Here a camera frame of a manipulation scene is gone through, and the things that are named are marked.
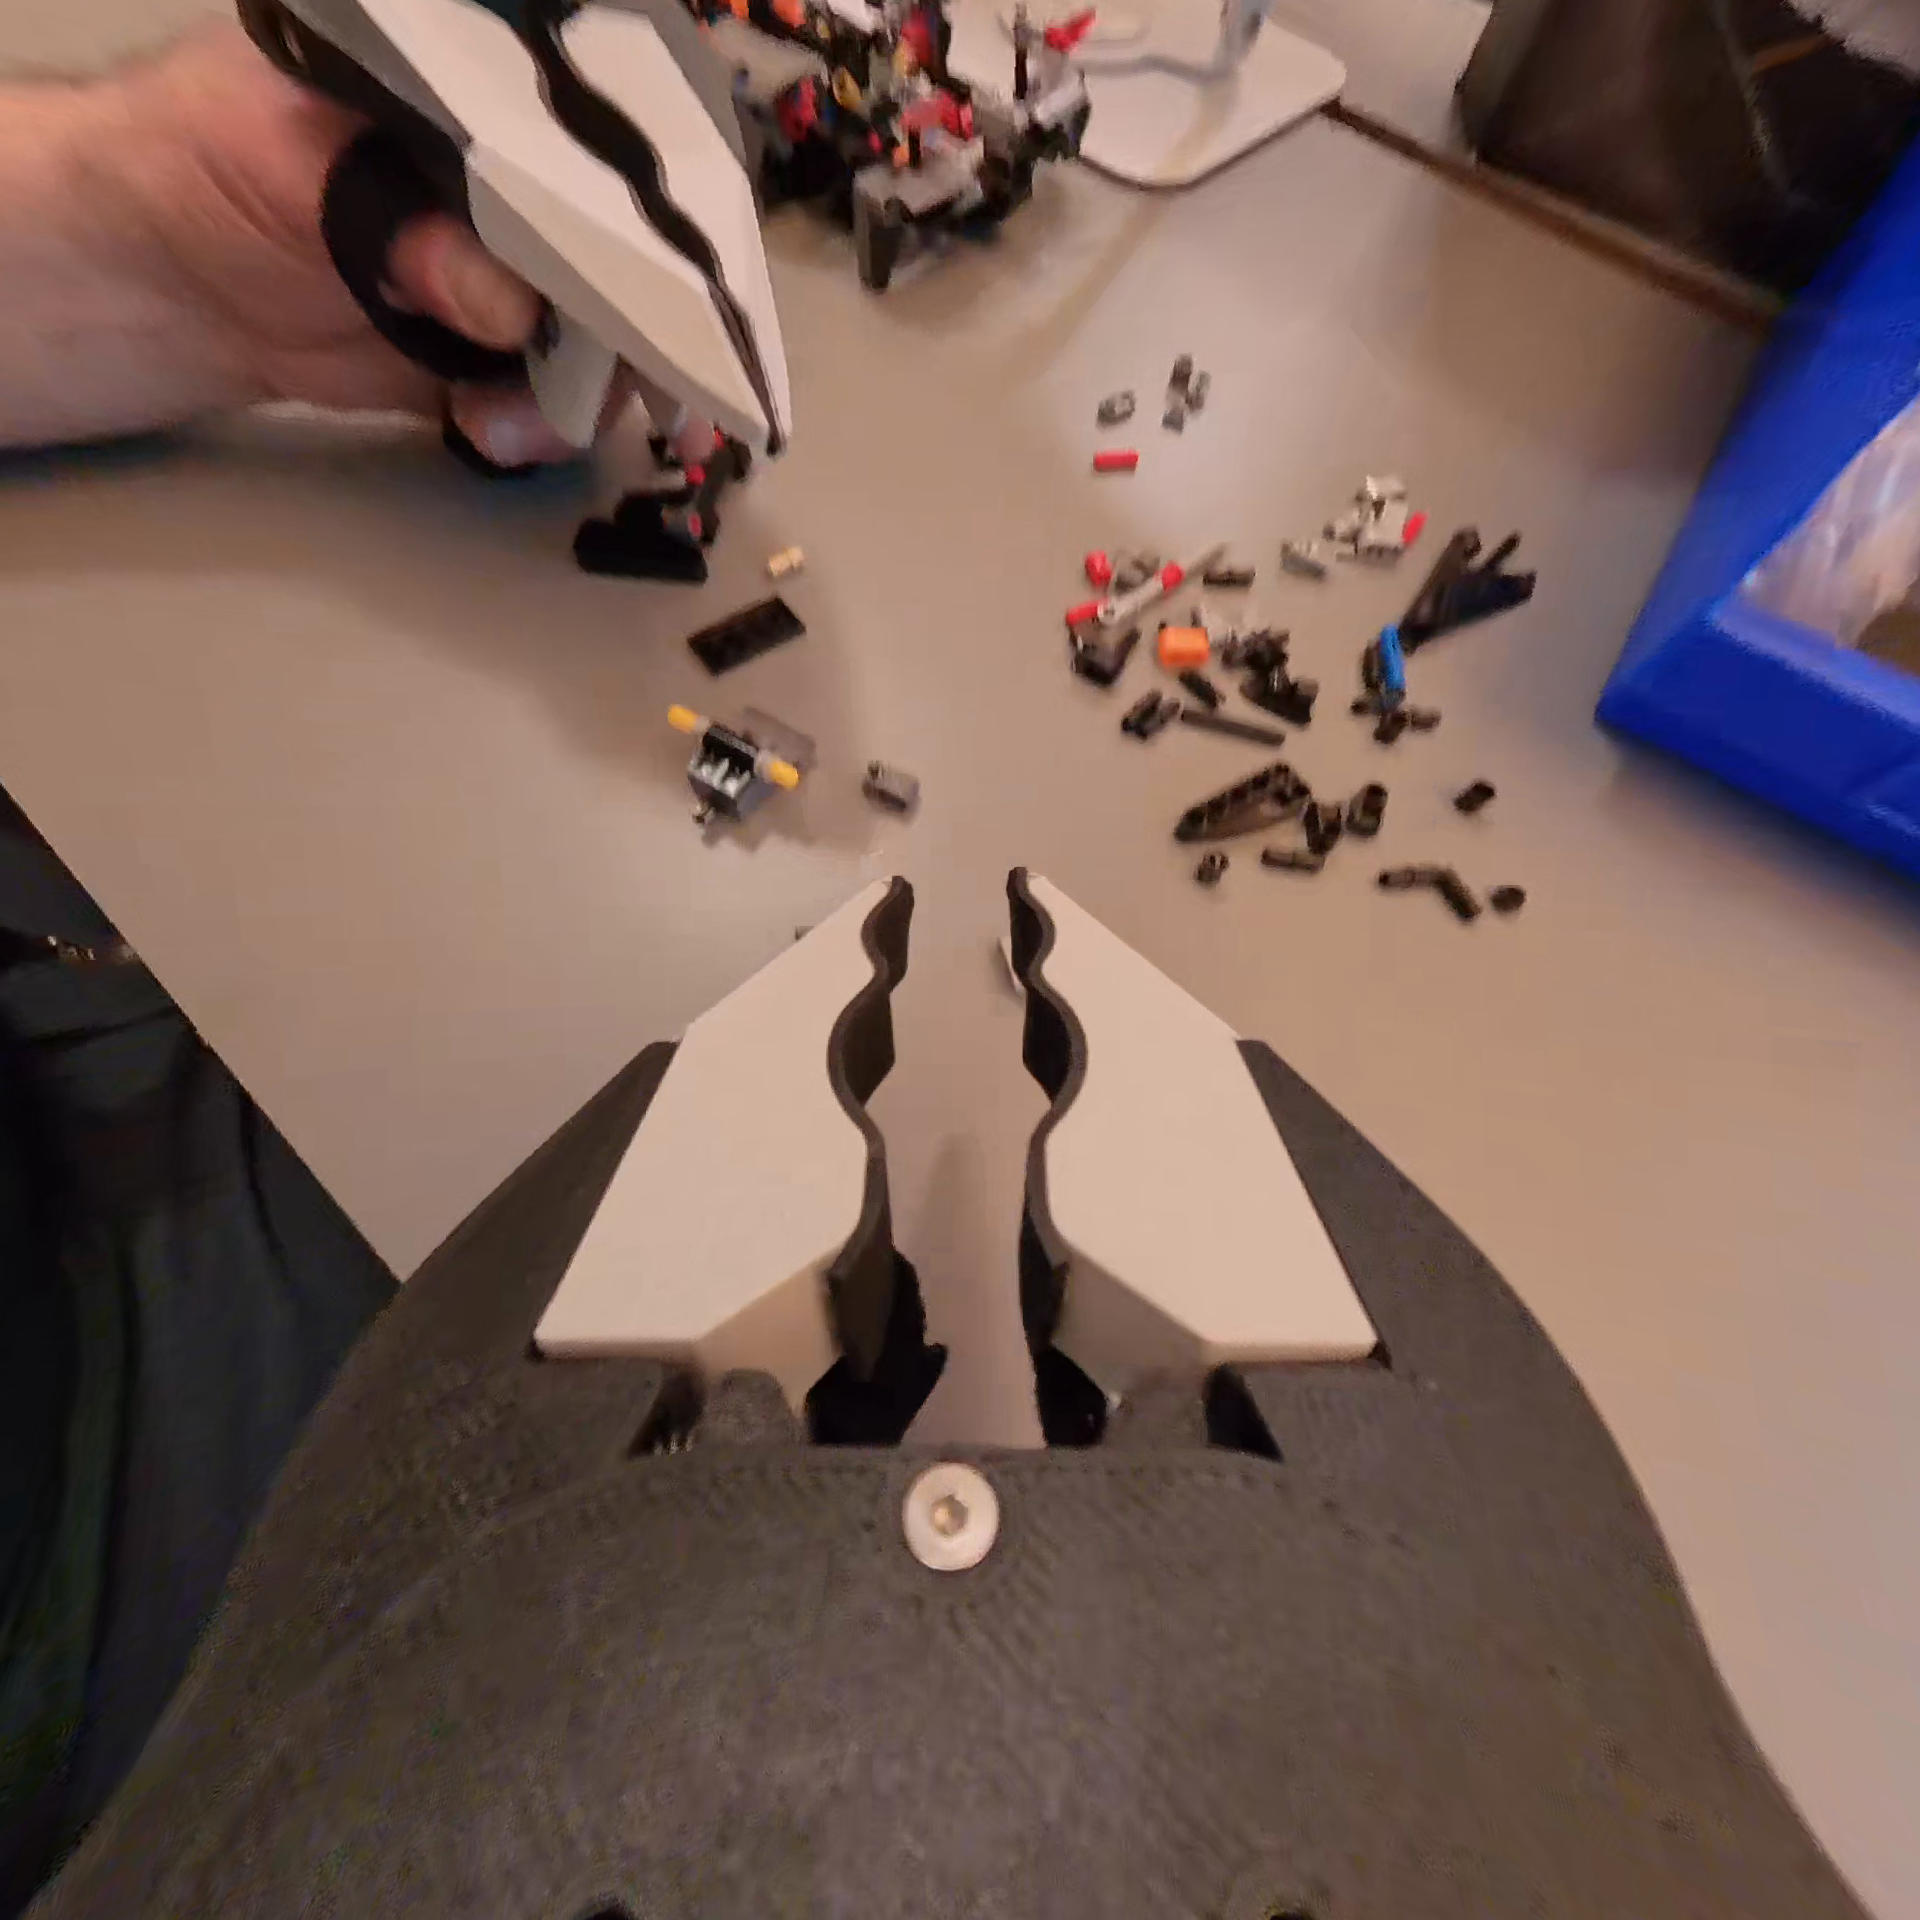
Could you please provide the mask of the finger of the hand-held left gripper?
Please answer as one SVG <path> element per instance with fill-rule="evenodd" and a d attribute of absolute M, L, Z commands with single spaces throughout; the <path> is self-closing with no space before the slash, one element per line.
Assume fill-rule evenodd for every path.
<path fill-rule="evenodd" d="M 581 4 L 559 28 L 559 49 L 610 109 L 614 167 L 637 187 L 647 222 L 707 277 L 763 449 L 783 453 L 783 334 L 727 65 L 680 4 Z"/>
<path fill-rule="evenodd" d="M 727 69 L 680 4 L 288 1 L 276 64 L 363 119 L 320 232 L 374 331 L 424 373 L 525 388 L 590 446 L 630 376 L 668 417 L 775 440 L 775 292 Z M 520 350 L 398 307 L 396 235 L 463 222 L 541 300 Z"/>

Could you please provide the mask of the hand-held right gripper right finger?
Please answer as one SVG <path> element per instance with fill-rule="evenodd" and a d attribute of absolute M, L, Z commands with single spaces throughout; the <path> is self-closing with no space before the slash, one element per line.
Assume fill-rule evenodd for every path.
<path fill-rule="evenodd" d="M 1043 1439 L 1093 1448 L 1144 1387 L 1356 1365 L 1380 1333 L 1248 1041 L 1029 868 L 1005 880 L 1021 1063 L 1016 1292 Z"/>

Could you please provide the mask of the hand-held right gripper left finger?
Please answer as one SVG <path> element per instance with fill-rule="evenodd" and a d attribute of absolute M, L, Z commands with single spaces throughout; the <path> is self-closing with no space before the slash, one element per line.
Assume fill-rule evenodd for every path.
<path fill-rule="evenodd" d="M 826 1445 L 896 1445 L 939 1382 L 874 1095 L 914 889 L 876 880 L 693 1019 L 534 1325 L 547 1359 L 772 1379 Z"/>

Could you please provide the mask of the black grey lego assembly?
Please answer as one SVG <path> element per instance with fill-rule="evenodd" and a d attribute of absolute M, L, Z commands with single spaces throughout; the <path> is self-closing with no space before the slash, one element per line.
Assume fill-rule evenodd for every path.
<path fill-rule="evenodd" d="M 639 493 L 639 519 L 670 540 L 708 548 L 725 493 L 749 472 L 752 447 L 716 428 L 703 456 L 686 456 L 674 470 L 663 470 L 663 487 Z"/>

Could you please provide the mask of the black triangular lego beam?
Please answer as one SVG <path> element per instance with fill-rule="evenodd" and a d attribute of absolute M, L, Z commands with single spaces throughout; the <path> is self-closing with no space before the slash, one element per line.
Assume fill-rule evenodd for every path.
<path fill-rule="evenodd" d="M 1298 819 L 1311 799 L 1309 784 L 1282 759 L 1207 795 L 1178 819 L 1179 845 L 1218 845 Z"/>

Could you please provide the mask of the yellow axle lego assembly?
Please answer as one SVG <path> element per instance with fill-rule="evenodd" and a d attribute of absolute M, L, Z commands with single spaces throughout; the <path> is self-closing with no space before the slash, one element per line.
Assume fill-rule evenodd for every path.
<path fill-rule="evenodd" d="M 672 704 L 664 719 L 687 741 L 691 820 L 703 830 L 742 825 L 768 799 L 795 792 L 818 759 L 813 736 L 765 710 L 722 719 Z"/>

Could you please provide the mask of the pile of lego pieces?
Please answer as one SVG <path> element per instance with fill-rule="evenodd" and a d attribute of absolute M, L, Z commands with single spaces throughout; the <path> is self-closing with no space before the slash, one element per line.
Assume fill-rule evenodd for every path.
<path fill-rule="evenodd" d="M 1318 535 L 1282 542 L 1280 568 L 1294 581 L 1323 582 L 1334 565 L 1382 567 L 1402 559 L 1423 528 L 1427 515 L 1410 505 L 1406 484 L 1396 475 L 1368 472 Z M 1351 717 L 1366 725 L 1378 747 L 1390 750 L 1408 736 L 1438 732 L 1443 713 L 1410 695 L 1410 661 L 1440 640 L 1526 607 L 1538 575 L 1520 567 L 1517 557 L 1520 535 L 1487 544 L 1475 525 L 1453 528 L 1399 617 L 1360 646 Z M 1114 559 L 1095 550 L 1086 557 L 1086 577 L 1095 598 L 1063 615 L 1075 677 L 1095 688 L 1114 688 L 1141 652 L 1149 652 L 1158 671 L 1119 715 L 1119 732 L 1132 741 L 1144 745 L 1167 728 L 1188 728 L 1282 750 L 1311 725 L 1322 683 L 1294 668 L 1290 631 L 1213 620 L 1203 600 L 1178 607 L 1174 596 L 1186 588 L 1252 589 L 1252 567 L 1224 561 L 1218 547 L 1188 561 L 1155 555 Z M 1291 768 L 1311 788 L 1302 814 L 1263 832 L 1196 847 L 1196 883 L 1218 885 L 1230 868 L 1228 845 L 1240 838 L 1260 838 L 1254 854 L 1267 873 L 1317 875 L 1339 847 L 1368 845 L 1380 837 L 1390 801 L 1382 782 L 1338 795 L 1318 790 Z"/>

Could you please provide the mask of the partly built lego car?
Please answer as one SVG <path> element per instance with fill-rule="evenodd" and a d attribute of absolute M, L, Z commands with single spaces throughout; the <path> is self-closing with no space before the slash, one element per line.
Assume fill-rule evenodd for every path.
<path fill-rule="evenodd" d="M 732 65 L 765 208 L 828 209 L 882 292 L 910 249 L 995 235 L 1043 167 L 1082 153 L 1093 103 L 1078 52 L 1090 4 L 1012 4 L 1011 87 L 951 61 L 946 4 L 693 1 Z"/>

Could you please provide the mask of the black curved lego beam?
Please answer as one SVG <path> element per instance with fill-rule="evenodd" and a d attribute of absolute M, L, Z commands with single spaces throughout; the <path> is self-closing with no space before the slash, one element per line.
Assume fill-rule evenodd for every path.
<path fill-rule="evenodd" d="M 614 512 L 575 528 L 571 555 L 595 577 L 707 585 L 708 557 L 700 520 L 680 512 Z"/>

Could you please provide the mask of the black flat lego plate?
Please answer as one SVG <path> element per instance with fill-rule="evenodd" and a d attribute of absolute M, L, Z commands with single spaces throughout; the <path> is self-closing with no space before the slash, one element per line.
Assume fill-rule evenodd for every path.
<path fill-rule="evenodd" d="M 708 622 L 686 640 L 700 668 L 720 678 L 806 635 L 806 622 L 783 596 L 765 593 Z"/>

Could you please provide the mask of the person's left hand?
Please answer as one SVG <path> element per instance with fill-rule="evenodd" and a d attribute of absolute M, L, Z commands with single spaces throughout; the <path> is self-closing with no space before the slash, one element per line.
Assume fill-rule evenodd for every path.
<path fill-rule="evenodd" d="M 4 453 L 294 405 L 448 417 L 491 467 L 571 462 L 528 391 L 431 376 L 343 285 L 320 193 L 356 132 L 218 15 L 96 75 L 6 81 Z"/>

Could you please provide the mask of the white rounded board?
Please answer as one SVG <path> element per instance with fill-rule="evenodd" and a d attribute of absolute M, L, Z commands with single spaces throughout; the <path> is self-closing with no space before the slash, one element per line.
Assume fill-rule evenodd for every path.
<path fill-rule="evenodd" d="M 1077 61 L 1093 103 L 1082 163 L 1186 189 L 1338 103 L 1347 64 L 1274 23 L 1271 1 L 1098 4 Z"/>

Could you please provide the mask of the person's legs blue pants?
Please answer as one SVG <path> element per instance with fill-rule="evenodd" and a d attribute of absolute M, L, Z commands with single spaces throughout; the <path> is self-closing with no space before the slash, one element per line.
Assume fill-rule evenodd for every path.
<path fill-rule="evenodd" d="M 114 928 L 11 797 L 3 856 L 4 925 Z M 62 1533 L 103 1663 L 192 1645 L 398 1285 L 144 960 L 4 975 L 3 1281 L 4 1592 Z"/>

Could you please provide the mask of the blue plastic bin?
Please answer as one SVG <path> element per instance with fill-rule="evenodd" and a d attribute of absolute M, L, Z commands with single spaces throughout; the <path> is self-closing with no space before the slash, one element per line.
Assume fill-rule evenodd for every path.
<path fill-rule="evenodd" d="M 1759 605 L 1748 575 L 1915 399 L 1918 151 L 1766 335 L 1600 688 L 1600 728 L 1918 875 L 1915 677 Z"/>

